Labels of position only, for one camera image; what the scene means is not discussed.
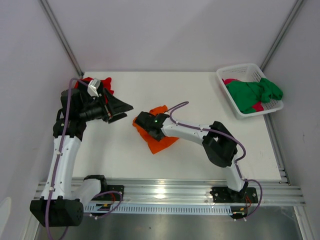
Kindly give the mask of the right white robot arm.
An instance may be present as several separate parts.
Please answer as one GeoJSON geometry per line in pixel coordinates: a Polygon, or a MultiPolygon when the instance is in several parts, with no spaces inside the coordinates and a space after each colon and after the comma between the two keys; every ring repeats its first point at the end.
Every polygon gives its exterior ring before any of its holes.
{"type": "Polygon", "coordinates": [[[239,202],[246,197],[248,184],[238,162],[245,158],[247,152],[221,122],[215,121],[211,125],[188,124],[174,119],[171,113],[154,115],[145,111],[140,112],[133,122],[157,142],[170,137],[201,145],[208,160],[224,171],[229,198],[239,202]]]}

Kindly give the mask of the orange t shirt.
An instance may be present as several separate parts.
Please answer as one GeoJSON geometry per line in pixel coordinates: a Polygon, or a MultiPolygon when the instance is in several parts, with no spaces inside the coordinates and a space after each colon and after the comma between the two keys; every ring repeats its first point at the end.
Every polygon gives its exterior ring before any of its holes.
{"type": "MultiPolygon", "coordinates": [[[[164,114],[168,111],[168,107],[166,105],[158,106],[149,111],[150,114],[156,115],[156,114],[164,114]]],[[[152,154],[157,154],[160,151],[170,147],[173,145],[176,141],[179,140],[178,137],[168,137],[165,136],[160,141],[157,141],[156,139],[152,138],[144,129],[142,129],[140,126],[138,126],[135,123],[135,120],[137,117],[134,118],[132,121],[132,125],[136,128],[137,132],[140,134],[142,139],[147,143],[150,151],[152,154]]]]}

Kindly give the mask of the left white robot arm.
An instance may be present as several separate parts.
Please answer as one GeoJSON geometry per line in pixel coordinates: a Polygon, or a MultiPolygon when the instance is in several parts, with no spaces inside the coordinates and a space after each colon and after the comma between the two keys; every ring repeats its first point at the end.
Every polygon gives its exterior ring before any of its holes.
{"type": "Polygon", "coordinates": [[[72,191],[75,160],[87,122],[102,120],[108,124],[123,119],[133,106],[106,88],[86,93],[80,88],[65,90],[60,96],[61,109],[53,126],[53,156],[45,187],[30,212],[44,227],[76,227],[84,217],[84,207],[92,200],[103,200],[109,188],[104,175],[88,175],[72,191]]]}

